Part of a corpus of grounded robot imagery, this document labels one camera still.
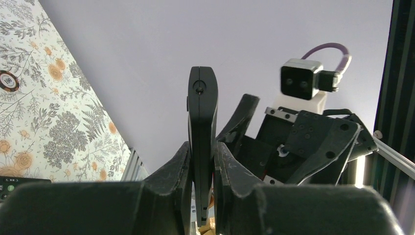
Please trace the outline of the black remote control back up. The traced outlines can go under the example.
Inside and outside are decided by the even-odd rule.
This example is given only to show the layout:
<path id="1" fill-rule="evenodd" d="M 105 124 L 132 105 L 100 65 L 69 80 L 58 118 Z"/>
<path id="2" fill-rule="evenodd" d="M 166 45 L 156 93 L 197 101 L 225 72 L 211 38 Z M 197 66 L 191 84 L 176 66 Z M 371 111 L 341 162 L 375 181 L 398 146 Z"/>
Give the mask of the black remote control back up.
<path id="1" fill-rule="evenodd" d="M 216 147 L 218 85 L 211 67 L 190 70 L 187 95 L 188 136 L 193 166 L 197 224 L 206 225 Z"/>

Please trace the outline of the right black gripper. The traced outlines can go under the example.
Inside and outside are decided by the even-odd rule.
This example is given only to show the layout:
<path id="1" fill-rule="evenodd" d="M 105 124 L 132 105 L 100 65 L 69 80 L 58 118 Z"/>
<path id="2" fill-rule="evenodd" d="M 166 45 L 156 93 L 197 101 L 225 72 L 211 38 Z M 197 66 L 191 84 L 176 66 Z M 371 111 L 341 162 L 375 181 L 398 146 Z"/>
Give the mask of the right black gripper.
<path id="1" fill-rule="evenodd" d="M 349 109 L 322 114 L 268 108 L 256 138 L 246 131 L 260 98 L 243 94 L 216 137 L 253 175 L 265 182 L 336 185 L 347 164 L 378 147 L 359 117 Z"/>

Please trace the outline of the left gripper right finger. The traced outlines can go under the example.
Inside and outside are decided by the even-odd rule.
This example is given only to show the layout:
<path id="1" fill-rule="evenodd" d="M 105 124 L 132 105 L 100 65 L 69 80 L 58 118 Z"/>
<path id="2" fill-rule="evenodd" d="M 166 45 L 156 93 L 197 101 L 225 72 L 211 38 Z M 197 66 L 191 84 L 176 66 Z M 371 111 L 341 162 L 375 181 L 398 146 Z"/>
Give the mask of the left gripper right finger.
<path id="1" fill-rule="evenodd" d="M 388 203 L 370 188 L 269 185 L 215 148 L 216 232 L 222 235 L 401 235 Z"/>

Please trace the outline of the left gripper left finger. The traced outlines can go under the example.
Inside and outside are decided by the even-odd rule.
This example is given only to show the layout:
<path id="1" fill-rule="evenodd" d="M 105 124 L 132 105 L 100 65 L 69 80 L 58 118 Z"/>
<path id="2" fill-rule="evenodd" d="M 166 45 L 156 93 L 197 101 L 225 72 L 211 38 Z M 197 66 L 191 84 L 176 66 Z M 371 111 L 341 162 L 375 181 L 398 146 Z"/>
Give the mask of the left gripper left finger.
<path id="1" fill-rule="evenodd" d="M 189 144 L 142 181 L 28 183 L 0 209 L 3 235 L 186 235 Z"/>

